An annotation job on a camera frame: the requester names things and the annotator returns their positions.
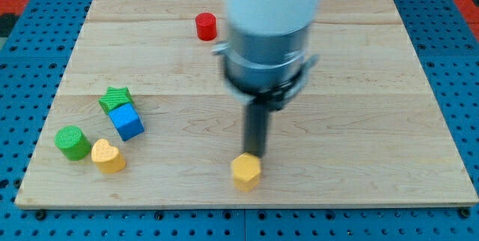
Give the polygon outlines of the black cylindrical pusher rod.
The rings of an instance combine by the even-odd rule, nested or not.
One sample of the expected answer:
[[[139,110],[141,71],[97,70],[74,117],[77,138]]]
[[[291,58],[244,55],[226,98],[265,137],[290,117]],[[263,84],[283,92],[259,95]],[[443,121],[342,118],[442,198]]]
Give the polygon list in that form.
[[[245,107],[243,151],[262,158],[266,152],[269,127],[269,109],[260,103],[250,103]]]

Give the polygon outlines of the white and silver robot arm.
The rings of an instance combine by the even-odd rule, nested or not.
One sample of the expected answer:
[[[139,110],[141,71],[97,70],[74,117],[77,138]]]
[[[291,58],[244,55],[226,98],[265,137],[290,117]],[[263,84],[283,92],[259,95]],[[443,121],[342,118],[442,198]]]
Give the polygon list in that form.
[[[266,151],[269,117],[305,87],[317,55],[308,57],[308,30],[319,0],[225,0],[227,39],[213,52],[222,58],[225,84],[244,104],[242,149]]]

